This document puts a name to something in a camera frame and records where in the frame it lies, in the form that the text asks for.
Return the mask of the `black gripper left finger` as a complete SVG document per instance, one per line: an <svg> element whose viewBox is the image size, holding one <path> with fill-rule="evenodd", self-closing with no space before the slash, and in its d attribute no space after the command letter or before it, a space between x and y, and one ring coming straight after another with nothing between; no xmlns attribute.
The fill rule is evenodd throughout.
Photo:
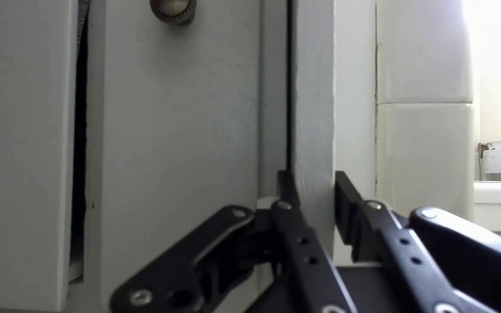
<svg viewBox="0 0 501 313"><path fill-rule="evenodd" d="M112 313L214 313L261 264L273 282L244 313L359 313L301 212L294 176L268 209L226 205L120 283Z"/></svg>

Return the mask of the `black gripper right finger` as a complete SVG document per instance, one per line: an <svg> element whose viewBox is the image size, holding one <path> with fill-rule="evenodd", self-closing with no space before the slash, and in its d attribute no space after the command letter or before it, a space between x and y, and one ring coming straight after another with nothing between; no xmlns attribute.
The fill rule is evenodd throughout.
<svg viewBox="0 0 501 313"><path fill-rule="evenodd" d="M439 207L407 217L336 172L336 228L355 263L378 263L414 313L501 313L501 235Z"/></svg>

